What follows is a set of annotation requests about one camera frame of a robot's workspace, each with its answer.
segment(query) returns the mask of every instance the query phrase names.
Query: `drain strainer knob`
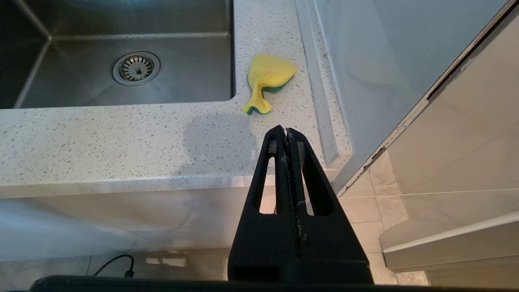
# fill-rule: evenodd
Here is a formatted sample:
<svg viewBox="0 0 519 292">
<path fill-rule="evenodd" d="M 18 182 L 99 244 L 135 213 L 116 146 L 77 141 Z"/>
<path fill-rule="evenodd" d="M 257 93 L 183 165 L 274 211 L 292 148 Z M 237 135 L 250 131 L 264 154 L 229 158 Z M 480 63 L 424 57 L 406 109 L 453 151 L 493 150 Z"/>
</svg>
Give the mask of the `drain strainer knob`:
<svg viewBox="0 0 519 292">
<path fill-rule="evenodd" d="M 112 65 L 112 78 L 126 86 L 144 84 L 159 72 L 160 61 L 148 51 L 136 51 L 118 58 Z"/>
<path fill-rule="evenodd" d="M 121 65 L 121 76 L 128 81 L 139 81 L 148 77 L 153 71 L 153 63 L 145 56 L 130 56 Z"/>
</svg>

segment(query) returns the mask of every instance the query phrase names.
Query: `wall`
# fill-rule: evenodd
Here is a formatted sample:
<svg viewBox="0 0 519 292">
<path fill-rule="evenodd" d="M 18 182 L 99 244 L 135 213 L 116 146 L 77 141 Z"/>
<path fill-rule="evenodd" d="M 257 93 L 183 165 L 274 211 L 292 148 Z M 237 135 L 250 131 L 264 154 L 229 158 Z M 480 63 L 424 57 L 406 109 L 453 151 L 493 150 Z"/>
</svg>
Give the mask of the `wall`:
<svg viewBox="0 0 519 292">
<path fill-rule="evenodd" d="M 0 261 L 230 247 L 249 188 L 0 200 Z M 265 187 L 261 212 L 275 208 Z"/>
<path fill-rule="evenodd" d="M 379 161 L 370 168 L 408 217 L 380 236 L 383 248 L 519 210 L 518 14 L 388 148 L 385 169 Z"/>
<path fill-rule="evenodd" d="M 339 191 L 505 0 L 316 0 L 353 156 Z"/>
</svg>

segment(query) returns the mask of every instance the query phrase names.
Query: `black cable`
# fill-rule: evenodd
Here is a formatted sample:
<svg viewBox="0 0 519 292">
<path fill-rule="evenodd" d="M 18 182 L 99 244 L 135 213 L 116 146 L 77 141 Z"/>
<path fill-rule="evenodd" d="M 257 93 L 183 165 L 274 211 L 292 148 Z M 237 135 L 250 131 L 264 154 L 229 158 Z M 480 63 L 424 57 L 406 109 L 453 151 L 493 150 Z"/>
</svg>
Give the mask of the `black cable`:
<svg viewBox="0 0 519 292">
<path fill-rule="evenodd" d="M 94 276 L 97 276 L 104 268 L 106 268 L 107 265 L 111 264 L 113 261 L 120 259 L 120 258 L 130 258 L 131 259 L 130 268 L 128 269 L 128 271 L 126 271 L 125 277 L 133 277 L 133 263 L 135 262 L 135 259 L 133 258 L 133 256 L 128 255 L 128 254 L 118 255 L 117 257 L 109 260 L 102 267 L 99 268 L 99 270 L 94 274 Z"/>
</svg>

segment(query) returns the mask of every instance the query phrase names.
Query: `tile floor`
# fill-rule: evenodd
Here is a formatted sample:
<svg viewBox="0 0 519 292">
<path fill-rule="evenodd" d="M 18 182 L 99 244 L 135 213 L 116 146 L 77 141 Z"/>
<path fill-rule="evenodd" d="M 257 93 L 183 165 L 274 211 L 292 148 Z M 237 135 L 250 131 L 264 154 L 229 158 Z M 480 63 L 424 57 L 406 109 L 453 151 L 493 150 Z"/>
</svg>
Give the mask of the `tile floor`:
<svg viewBox="0 0 519 292">
<path fill-rule="evenodd" d="M 376 284 L 429 285 L 425 272 L 393 273 L 378 240 L 383 230 L 408 219 L 389 154 L 377 161 L 339 198 L 371 264 Z"/>
<path fill-rule="evenodd" d="M 376 284 L 429 285 L 425 272 L 393 273 L 384 263 L 379 236 L 383 230 L 407 220 L 407 212 L 394 179 L 391 161 L 383 154 L 368 172 L 339 198 L 364 252 Z M 264 210 L 271 213 L 273 208 Z M 136 278 L 226 280 L 228 248 L 132 253 Z M 27 290 L 37 279 L 53 274 L 92 275 L 117 254 L 0 262 L 0 291 Z M 123 276 L 128 259 L 119 259 L 102 276 Z"/>
</svg>

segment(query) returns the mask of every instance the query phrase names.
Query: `drain strainer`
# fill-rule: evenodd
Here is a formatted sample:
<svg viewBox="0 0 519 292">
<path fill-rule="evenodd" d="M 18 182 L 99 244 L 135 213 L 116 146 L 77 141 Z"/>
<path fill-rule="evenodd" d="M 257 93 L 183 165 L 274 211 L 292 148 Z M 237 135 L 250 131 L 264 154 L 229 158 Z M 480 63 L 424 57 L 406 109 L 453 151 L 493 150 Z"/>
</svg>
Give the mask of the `drain strainer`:
<svg viewBox="0 0 519 292">
<path fill-rule="evenodd" d="M 152 80 L 160 70 L 159 58 L 148 51 L 130 52 L 112 65 L 113 79 L 122 85 L 135 86 Z"/>
</svg>

